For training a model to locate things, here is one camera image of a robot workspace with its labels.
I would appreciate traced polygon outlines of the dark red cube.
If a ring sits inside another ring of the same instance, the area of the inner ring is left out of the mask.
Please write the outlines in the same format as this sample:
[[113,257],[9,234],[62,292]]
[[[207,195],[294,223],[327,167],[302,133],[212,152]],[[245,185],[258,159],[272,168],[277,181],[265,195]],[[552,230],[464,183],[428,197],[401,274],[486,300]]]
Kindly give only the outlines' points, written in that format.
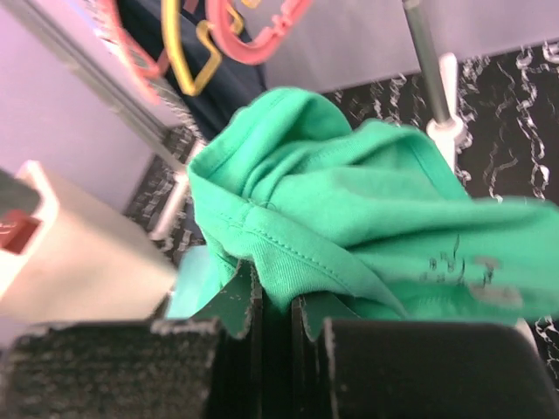
[[1,250],[21,254],[41,223],[20,209],[10,210],[1,218]]

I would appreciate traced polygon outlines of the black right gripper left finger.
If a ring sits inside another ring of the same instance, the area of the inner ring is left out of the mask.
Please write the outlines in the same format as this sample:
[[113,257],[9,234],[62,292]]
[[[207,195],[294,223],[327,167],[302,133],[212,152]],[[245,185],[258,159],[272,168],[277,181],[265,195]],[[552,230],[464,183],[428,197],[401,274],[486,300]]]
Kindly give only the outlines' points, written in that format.
[[29,326],[1,357],[1,415],[259,418],[261,332],[247,262],[189,319]]

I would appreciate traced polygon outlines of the navy blue tank top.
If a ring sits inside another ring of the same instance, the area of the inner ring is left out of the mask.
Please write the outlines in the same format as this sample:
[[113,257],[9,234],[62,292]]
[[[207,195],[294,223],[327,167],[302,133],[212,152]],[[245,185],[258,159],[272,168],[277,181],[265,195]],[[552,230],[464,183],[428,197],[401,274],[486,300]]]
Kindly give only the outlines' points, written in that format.
[[[119,1],[118,9],[124,29],[154,60],[163,53],[161,29],[161,3],[152,0]],[[196,36],[196,25],[205,20],[202,1],[182,1],[181,40],[189,69],[193,74],[204,66],[210,57]],[[213,140],[229,123],[240,107],[247,106],[266,89],[262,65],[241,64],[227,56],[216,73],[196,97],[183,94],[174,73],[168,69],[165,78],[182,99],[207,141]]]

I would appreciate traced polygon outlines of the teal tray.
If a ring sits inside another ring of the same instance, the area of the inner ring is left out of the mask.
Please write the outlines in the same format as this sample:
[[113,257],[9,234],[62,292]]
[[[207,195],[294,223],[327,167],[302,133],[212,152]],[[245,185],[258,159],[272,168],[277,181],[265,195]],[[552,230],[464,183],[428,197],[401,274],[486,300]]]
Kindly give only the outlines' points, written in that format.
[[166,318],[190,318],[205,307],[220,289],[216,266],[211,261],[208,248],[205,245],[190,248],[179,265]]

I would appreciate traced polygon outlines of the pink plastic hanger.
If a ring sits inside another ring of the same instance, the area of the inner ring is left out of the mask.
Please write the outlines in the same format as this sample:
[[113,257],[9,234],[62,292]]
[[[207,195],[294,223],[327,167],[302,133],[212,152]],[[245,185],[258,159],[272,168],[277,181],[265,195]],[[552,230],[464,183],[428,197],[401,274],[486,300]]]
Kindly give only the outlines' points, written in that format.
[[206,1],[205,9],[218,47],[242,64],[260,65],[278,50],[311,4],[312,1],[305,0],[285,1],[280,6],[280,14],[272,16],[272,25],[264,27],[249,43],[242,41],[232,29],[236,10],[231,1]]

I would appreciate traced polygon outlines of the metal clothes rack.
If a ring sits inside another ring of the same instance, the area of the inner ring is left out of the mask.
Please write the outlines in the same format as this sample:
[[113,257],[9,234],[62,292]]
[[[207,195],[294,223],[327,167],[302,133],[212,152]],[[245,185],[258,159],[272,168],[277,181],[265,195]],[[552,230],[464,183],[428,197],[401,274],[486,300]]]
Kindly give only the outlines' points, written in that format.
[[436,53],[421,0],[406,0],[402,5],[432,110],[426,133],[455,169],[457,148],[466,139],[466,124],[458,115],[458,60],[452,53]]

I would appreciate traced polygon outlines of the green tank top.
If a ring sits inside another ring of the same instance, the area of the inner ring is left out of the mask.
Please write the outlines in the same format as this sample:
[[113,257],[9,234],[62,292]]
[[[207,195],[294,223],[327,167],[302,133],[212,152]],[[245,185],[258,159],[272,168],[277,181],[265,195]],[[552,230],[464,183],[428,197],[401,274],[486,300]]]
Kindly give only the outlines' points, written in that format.
[[332,292],[370,319],[558,311],[557,207],[470,197],[416,128],[353,129],[319,94],[277,88],[237,112],[188,177],[213,286],[247,260],[280,309]]

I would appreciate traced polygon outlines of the white storage box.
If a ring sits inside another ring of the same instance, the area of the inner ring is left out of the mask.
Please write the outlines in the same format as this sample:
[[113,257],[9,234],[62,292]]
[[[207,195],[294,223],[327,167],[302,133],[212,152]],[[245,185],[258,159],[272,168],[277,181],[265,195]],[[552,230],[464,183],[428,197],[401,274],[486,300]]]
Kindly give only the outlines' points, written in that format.
[[27,161],[16,178],[35,189],[38,227],[20,253],[1,251],[1,314],[22,322],[145,319],[176,268],[144,230],[105,203]]

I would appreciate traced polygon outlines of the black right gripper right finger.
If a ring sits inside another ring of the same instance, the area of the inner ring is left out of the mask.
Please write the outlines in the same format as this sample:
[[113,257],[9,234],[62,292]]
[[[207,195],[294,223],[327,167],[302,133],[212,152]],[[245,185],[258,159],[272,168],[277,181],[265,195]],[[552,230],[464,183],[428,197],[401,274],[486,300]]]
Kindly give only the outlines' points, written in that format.
[[535,346],[511,326],[359,318],[335,295],[291,306],[298,418],[555,418]]

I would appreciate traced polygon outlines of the coral pink hanger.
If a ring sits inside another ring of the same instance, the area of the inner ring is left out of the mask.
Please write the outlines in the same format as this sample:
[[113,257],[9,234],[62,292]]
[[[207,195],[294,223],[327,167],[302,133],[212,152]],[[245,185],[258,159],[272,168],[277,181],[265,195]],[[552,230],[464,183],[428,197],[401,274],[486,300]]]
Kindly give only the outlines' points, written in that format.
[[108,42],[109,51],[120,60],[145,98],[156,104],[158,95],[150,82],[164,76],[169,69],[167,53],[162,52],[157,60],[153,60],[141,48],[123,28],[116,1],[101,0],[97,5],[102,22],[101,39]]

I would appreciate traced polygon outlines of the dark grey mug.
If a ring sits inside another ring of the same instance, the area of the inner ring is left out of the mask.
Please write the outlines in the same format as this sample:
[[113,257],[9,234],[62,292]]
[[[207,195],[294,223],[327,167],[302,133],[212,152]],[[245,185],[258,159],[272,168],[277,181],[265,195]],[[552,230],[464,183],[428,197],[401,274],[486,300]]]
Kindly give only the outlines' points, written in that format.
[[5,218],[12,210],[32,214],[40,204],[40,194],[33,188],[0,170],[0,217]]

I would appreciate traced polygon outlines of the yellow hanger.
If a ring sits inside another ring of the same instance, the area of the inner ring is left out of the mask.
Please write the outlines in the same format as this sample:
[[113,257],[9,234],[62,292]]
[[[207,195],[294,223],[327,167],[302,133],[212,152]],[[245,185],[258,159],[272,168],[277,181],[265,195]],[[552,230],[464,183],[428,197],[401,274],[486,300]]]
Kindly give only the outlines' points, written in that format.
[[241,64],[217,47],[204,1],[161,1],[160,16],[164,50],[183,96],[239,107],[266,90],[261,66]]

